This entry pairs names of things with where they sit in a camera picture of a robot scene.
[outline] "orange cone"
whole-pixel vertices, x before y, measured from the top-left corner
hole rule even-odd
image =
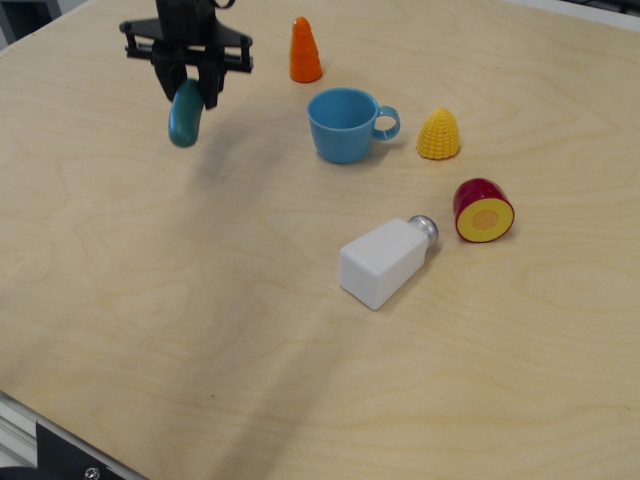
[[[311,25],[304,17],[296,18],[291,34],[289,75],[296,82],[315,82],[322,76],[318,47],[311,33]]]

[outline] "wooden table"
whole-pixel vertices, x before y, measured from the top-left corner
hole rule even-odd
[[[613,479],[640,473],[640,34],[501,1],[239,1],[251,35],[198,143],[98,0],[0,59],[0,390],[153,479]],[[324,76],[289,79],[305,16]],[[402,117],[360,163],[305,114],[348,85]],[[436,107],[451,160],[421,158]],[[455,231],[486,177],[502,239]],[[379,311],[340,247],[431,216]]]

